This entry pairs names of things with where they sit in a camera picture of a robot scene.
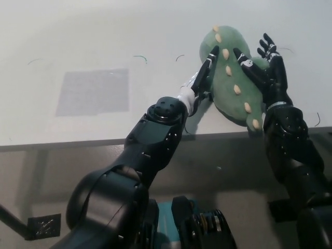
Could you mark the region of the robot left white black hand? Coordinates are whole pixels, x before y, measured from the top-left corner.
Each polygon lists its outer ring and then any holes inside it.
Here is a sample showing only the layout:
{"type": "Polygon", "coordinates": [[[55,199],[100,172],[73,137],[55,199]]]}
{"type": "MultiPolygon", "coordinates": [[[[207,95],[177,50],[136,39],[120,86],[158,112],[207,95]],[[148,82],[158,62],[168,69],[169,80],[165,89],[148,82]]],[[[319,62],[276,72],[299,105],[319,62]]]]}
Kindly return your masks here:
{"type": "Polygon", "coordinates": [[[197,112],[202,100],[210,94],[209,88],[213,79],[211,75],[216,67],[219,51],[219,46],[215,46],[203,61],[199,71],[180,88],[177,98],[185,104],[189,117],[197,112]]]}

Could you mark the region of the robot right black hand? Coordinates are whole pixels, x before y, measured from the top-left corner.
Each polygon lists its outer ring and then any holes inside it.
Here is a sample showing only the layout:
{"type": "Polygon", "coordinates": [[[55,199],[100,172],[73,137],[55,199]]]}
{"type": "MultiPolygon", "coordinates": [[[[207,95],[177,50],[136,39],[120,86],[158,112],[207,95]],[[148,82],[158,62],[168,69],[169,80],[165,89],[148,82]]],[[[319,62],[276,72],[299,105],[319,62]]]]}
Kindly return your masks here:
{"type": "Polygon", "coordinates": [[[238,64],[262,93],[262,102],[266,110],[282,105],[292,106],[293,102],[287,94],[288,83],[284,61],[277,52],[276,44],[266,33],[259,43],[257,52],[268,62],[268,67],[263,70],[239,48],[233,48],[238,64]]]}

